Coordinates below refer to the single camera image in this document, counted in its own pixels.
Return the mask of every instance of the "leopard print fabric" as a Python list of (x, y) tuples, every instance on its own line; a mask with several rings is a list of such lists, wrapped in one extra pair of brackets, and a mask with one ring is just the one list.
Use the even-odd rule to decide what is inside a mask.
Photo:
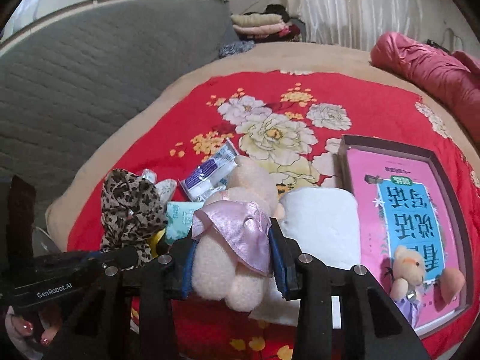
[(101, 193), (101, 221), (105, 229), (101, 250), (133, 245), (142, 266), (152, 259), (148, 239), (167, 225), (155, 185), (125, 169), (112, 170)]

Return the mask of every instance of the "white curtain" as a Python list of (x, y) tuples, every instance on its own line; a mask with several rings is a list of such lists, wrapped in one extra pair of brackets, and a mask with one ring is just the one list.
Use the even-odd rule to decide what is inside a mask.
[(371, 50), (386, 31), (420, 35), (421, 0), (288, 0), (307, 25), (307, 41)]

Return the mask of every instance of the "beige bed sheet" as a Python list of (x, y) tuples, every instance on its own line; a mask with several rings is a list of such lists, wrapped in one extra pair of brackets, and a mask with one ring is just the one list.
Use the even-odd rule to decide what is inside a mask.
[(171, 107), (209, 78), (242, 71), (337, 72), (347, 76), (403, 88), (423, 96), (424, 102), (444, 121), (453, 141), (462, 150), (477, 174), (480, 157), (454, 118), (435, 100), (411, 83), (370, 66), (368, 52), (313, 43), (270, 43), (215, 61), (189, 73), (170, 85), (146, 110), (106, 140), (80, 168), (72, 184), (46, 210), (46, 223), (58, 247), (67, 248), (68, 235), (95, 185), (128, 148), (144, 135)]

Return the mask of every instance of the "red floral bedspread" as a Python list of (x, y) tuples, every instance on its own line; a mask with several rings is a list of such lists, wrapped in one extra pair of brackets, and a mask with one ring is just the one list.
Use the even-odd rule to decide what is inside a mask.
[[(480, 182), (443, 122), (417, 94), (336, 73), (212, 78), (175, 105), (115, 167), (136, 174), (149, 168), (159, 178), (184, 179), (229, 137), (241, 153), (274, 174), (279, 193), (309, 185), (333, 187), (341, 182), (335, 153), (344, 133), (433, 150), (457, 194), (472, 247), (475, 303), (423, 340), (436, 358), (462, 339), (479, 309)], [(70, 233), (69, 250), (99, 248), (102, 181)], [(180, 190), (174, 200), (185, 200)], [(292, 327), (249, 320), (220, 302), (175, 302), (173, 309), (179, 348), (194, 359), (291, 358)]]

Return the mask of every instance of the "flower center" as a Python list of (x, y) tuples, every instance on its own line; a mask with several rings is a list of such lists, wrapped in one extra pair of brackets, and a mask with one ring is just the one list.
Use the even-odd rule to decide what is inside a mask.
[(283, 138), (283, 133), (277, 128), (271, 128), (270, 130), (267, 130), (265, 134), (268, 138), (273, 138), (275, 140)]

